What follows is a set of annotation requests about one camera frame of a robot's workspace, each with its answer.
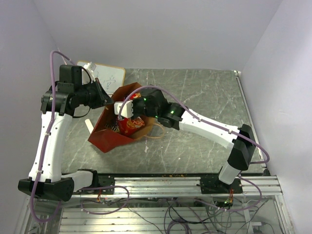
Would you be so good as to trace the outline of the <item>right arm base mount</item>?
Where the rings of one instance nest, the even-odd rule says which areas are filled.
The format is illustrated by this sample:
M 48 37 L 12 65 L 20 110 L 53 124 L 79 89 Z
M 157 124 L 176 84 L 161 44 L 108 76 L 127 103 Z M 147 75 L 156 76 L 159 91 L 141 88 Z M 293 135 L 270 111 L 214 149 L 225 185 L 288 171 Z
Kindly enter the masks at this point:
M 197 186 L 201 189 L 202 194 L 234 194 L 243 193 L 241 180 L 236 178 L 231 185 L 224 184 L 212 177 L 203 177 Z

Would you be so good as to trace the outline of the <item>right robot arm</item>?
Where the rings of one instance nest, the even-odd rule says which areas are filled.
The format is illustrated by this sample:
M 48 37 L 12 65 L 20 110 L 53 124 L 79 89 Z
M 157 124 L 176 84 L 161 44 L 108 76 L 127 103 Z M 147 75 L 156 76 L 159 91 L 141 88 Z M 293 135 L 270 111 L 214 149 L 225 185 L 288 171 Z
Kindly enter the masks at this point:
M 251 126 L 243 124 L 237 127 L 209 119 L 182 107 L 180 103 L 168 102 L 162 91 L 155 88 L 143 89 L 140 95 L 132 100 L 135 117 L 155 118 L 166 128 L 200 135 L 230 150 L 215 180 L 214 185 L 219 192 L 227 192 L 235 177 L 248 170 L 255 151 Z

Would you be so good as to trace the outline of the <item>red snack packet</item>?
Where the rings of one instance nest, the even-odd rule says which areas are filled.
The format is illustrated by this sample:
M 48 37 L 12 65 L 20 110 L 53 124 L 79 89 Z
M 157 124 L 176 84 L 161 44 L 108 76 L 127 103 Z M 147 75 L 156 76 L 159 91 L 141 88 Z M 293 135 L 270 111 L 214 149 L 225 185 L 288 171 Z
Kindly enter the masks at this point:
M 140 93 L 134 93 L 129 100 L 133 100 L 135 98 L 140 98 L 141 94 Z M 117 116 L 117 125 L 119 128 L 119 132 L 124 135 L 129 137 L 136 131 L 138 131 L 141 127 L 145 125 L 144 121 L 141 119 L 141 117 L 131 117 L 131 118 L 125 118 Z

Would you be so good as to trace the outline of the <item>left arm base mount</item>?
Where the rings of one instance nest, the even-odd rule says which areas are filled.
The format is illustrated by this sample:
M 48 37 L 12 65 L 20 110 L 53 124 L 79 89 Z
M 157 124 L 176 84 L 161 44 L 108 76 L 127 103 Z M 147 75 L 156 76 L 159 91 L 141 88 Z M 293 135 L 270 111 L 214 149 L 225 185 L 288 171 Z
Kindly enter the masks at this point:
M 112 188 L 112 186 L 115 186 L 115 179 L 111 175 L 99 175 L 98 182 L 100 187 L 108 187 L 106 189 L 102 189 L 101 193 L 103 195 L 114 194 L 114 188 Z

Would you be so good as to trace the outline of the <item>red paper bag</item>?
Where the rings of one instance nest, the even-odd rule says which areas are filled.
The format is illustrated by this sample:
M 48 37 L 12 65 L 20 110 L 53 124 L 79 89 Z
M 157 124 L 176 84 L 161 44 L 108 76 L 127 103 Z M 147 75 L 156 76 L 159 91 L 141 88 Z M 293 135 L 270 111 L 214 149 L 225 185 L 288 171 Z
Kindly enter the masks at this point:
M 118 146 L 134 143 L 144 137 L 158 139 L 164 136 L 164 133 L 160 136 L 150 136 L 153 127 L 158 126 L 162 131 L 164 131 L 164 128 L 160 124 L 157 124 L 155 119 L 151 117 L 141 116 L 141 119 L 145 125 L 132 135 L 124 136 L 119 132 L 114 106 L 109 105 L 104 108 L 88 141 L 102 152 L 107 153 Z

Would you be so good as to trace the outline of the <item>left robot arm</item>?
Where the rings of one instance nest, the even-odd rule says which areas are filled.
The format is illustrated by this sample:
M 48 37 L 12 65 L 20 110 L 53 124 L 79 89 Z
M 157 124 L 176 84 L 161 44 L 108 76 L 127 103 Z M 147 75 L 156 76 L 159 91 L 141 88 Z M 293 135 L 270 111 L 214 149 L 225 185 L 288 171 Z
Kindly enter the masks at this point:
M 94 76 L 96 65 L 61 65 L 59 80 L 41 98 L 41 133 L 36 158 L 28 178 L 21 179 L 18 190 L 35 198 L 68 201 L 84 189 L 93 194 L 99 189 L 98 173 L 79 169 L 62 175 L 61 157 L 69 125 L 80 105 L 97 109 L 113 100 Z

